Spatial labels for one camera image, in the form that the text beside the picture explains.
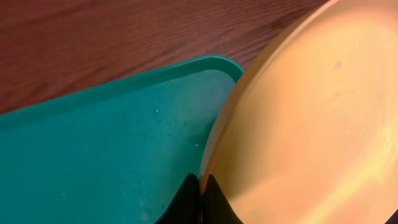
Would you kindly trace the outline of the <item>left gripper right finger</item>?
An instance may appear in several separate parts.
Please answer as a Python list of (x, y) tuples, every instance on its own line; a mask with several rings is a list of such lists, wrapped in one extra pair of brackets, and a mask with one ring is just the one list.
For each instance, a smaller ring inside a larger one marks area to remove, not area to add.
[(210, 174), (202, 197), (202, 223), (243, 224), (224, 196), (215, 177)]

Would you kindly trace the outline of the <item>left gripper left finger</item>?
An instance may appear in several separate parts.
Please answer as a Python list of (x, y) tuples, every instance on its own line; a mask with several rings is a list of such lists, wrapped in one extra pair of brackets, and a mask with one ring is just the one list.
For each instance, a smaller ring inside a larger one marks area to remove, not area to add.
[(155, 224), (197, 224), (199, 183), (193, 173), (187, 174), (169, 206)]

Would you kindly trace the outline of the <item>yellow-green plate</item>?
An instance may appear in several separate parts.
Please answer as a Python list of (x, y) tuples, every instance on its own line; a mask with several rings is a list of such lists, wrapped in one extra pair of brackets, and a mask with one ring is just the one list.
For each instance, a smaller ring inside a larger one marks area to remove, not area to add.
[(397, 210), (397, 0), (328, 1), (244, 72), (207, 140), (244, 223), (384, 223)]

